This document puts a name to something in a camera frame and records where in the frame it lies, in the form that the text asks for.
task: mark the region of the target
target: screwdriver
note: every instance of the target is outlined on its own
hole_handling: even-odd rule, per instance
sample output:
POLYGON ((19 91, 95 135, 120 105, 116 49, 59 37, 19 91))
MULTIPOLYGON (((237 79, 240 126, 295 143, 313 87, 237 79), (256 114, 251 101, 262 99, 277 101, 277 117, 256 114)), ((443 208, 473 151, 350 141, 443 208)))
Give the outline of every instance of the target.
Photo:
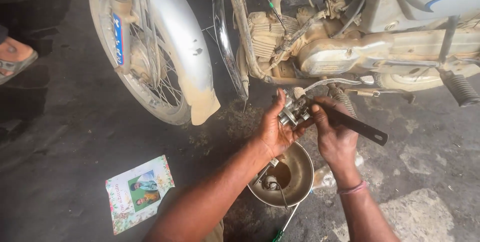
POLYGON ((275 239, 273 239, 272 242, 279 242, 282 239, 283 235, 285 234, 285 229, 287 228, 288 224, 290 223, 290 220, 292 219, 293 214, 295 214, 295 211, 297 211, 297 208, 299 207, 299 205, 300 205, 300 203, 298 203, 297 206, 295 207, 295 209, 293 209, 293 212, 290 215, 290 217, 288 218, 288 220, 286 221, 285 226, 283 227, 283 229, 278 231, 275 239))

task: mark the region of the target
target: sticker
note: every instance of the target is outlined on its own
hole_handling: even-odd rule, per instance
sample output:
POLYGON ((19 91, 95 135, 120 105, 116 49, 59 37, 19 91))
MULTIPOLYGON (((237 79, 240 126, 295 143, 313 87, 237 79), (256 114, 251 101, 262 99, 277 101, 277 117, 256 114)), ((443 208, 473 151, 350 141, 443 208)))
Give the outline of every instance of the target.
POLYGON ((115 31, 115 52, 117 55, 117 64, 123 65, 123 37, 122 37, 122 19, 113 13, 113 28, 115 31))

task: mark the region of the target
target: silver motorcycle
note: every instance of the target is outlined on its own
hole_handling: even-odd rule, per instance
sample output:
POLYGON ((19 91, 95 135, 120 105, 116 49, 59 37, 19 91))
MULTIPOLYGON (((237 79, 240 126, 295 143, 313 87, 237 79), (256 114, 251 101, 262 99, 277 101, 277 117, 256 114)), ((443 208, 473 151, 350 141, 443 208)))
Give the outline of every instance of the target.
MULTIPOLYGON (((461 107, 480 102, 466 80, 480 73, 480 0, 308 0, 290 16, 281 1, 249 12, 245 0, 231 0, 241 37, 234 54, 224 1, 213 0, 214 35, 240 99, 248 99, 251 76, 305 90, 328 86, 353 114, 350 93, 396 93, 411 103, 412 91, 445 85, 461 107)), ((186 0, 90 0, 90 7, 115 71, 153 115, 198 125, 219 109, 186 0)))

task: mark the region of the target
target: foot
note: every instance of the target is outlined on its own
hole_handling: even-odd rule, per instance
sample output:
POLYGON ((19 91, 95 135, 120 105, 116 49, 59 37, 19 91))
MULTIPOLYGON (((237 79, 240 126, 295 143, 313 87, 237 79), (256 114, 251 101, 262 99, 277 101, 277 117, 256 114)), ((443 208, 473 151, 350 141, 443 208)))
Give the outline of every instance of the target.
MULTIPOLYGON (((7 37, 5 41, 0 44, 0 60, 8 62, 22 62, 31 57, 34 50, 32 47, 16 41, 11 37, 7 37)), ((0 68, 0 73, 4 76, 14 74, 13 71, 0 68)))

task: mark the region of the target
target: bracelet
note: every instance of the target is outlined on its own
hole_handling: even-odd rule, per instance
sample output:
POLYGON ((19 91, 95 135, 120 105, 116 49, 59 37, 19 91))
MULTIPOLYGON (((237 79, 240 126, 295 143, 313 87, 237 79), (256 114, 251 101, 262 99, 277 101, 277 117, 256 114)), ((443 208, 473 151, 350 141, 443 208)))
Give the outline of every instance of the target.
POLYGON ((367 187, 367 182, 365 180, 362 180, 358 186, 348 189, 348 190, 337 190, 336 193, 340 195, 347 195, 347 194, 354 194, 360 190, 363 190, 367 187))

